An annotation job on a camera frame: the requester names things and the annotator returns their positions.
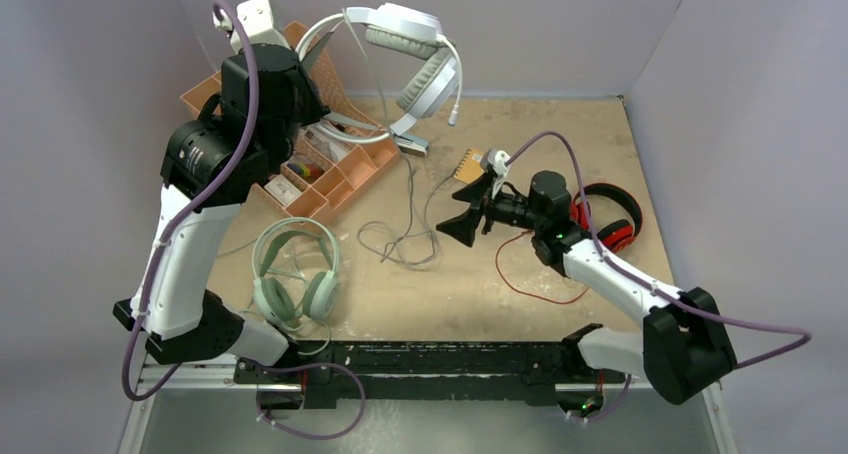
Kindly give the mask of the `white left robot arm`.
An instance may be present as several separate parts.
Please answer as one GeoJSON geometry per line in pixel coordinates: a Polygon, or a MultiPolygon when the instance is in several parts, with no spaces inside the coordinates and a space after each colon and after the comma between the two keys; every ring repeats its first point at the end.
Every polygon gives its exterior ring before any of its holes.
{"type": "Polygon", "coordinates": [[[259,362],[272,382],[297,373],[288,337],[242,316],[207,287],[217,250],[253,186],[292,156],[298,131],[329,114],[310,71],[328,43],[255,43],[226,58],[219,87],[171,135],[161,167],[160,221],[138,293],[114,316],[145,333],[161,364],[225,353],[259,362]]]}

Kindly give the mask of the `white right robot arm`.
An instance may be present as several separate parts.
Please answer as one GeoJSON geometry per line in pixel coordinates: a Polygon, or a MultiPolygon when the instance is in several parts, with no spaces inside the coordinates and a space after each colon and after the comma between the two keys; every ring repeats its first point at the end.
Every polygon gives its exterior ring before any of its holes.
{"type": "Polygon", "coordinates": [[[569,378],[584,381],[599,369],[615,370],[647,380],[663,399],[680,405],[737,368],[712,295],[660,282],[597,245],[574,221],[561,174],[536,173],[526,195],[497,192],[495,183],[486,172],[456,191],[453,199],[468,208],[437,230],[467,247],[495,223],[530,230],[543,265],[589,287],[641,326],[638,334],[600,327],[580,335],[561,355],[569,378]]]}

